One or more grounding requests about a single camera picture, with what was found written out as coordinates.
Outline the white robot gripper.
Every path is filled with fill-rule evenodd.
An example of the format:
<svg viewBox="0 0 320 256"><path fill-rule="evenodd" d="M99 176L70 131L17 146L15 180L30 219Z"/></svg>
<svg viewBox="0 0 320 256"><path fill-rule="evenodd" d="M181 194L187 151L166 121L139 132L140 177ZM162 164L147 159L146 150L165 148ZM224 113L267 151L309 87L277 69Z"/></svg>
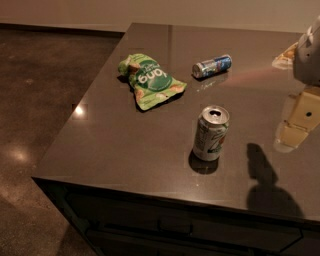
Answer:
<svg viewBox="0 0 320 256"><path fill-rule="evenodd" d="M320 86L320 16L299 41L293 61L294 77L300 82ZM296 149L320 124L320 88L306 87L298 95L289 95L279 125L279 143Z"/></svg>

